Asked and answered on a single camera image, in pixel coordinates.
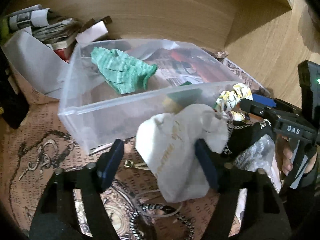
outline black and white cord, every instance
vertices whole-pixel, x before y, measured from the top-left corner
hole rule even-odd
[[[151,210],[151,209],[162,210],[165,214],[170,214],[175,211],[175,209],[173,207],[164,206],[162,204],[146,204],[146,205],[142,204],[139,207],[143,211]],[[143,236],[143,234],[138,229],[137,219],[140,215],[141,215],[141,212],[136,209],[131,215],[129,226],[130,226],[130,230],[131,230],[132,234],[135,236],[135,238],[137,240],[146,240],[145,237]],[[185,240],[192,240],[194,237],[194,228],[195,228],[193,226],[193,224],[185,216],[180,215],[179,212],[176,213],[175,216],[188,229],[188,235],[184,239]]]

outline brown paper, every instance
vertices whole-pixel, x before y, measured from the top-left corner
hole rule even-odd
[[[47,104],[49,102],[58,102],[59,99],[48,97],[36,89],[16,70],[12,63],[8,60],[12,74],[19,86],[20,90],[24,94],[29,105],[31,104]]]

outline transparent plastic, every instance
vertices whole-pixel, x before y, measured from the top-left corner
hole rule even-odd
[[[90,53],[94,47],[119,49],[158,70],[146,91],[119,95],[104,80]],[[116,138],[135,136],[155,114],[178,112],[190,104],[214,106],[223,90],[241,82],[214,57],[191,43],[168,40],[112,40],[77,44],[59,105],[68,132],[90,153]]]

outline human hand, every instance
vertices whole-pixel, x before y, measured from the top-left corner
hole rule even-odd
[[[287,137],[279,135],[276,141],[276,160],[278,163],[278,169],[285,175],[288,175],[293,166],[291,163],[293,153],[290,149],[289,141]],[[317,154],[315,154],[309,161],[304,173],[308,173],[312,170],[317,160]]]

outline finger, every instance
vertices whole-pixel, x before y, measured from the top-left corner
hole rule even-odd
[[[316,160],[317,160],[317,154],[315,154],[309,161],[304,173],[308,173],[312,170],[313,166],[315,165],[316,163]]]
[[[290,162],[290,160],[289,159],[287,159],[287,158],[284,158],[283,159],[283,163],[282,163],[282,166],[285,168],[285,169],[287,169],[288,171],[291,171],[292,170],[292,163]]]
[[[276,153],[279,155],[283,155],[283,149],[286,141],[281,137],[278,136],[276,140]]]
[[[289,174],[289,170],[287,170],[285,167],[282,167],[282,171],[286,176]]]
[[[283,154],[288,160],[291,160],[293,153],[292,153],[292,150],[290,149],[289,143],[285,145],[285,147],[283,148]]]

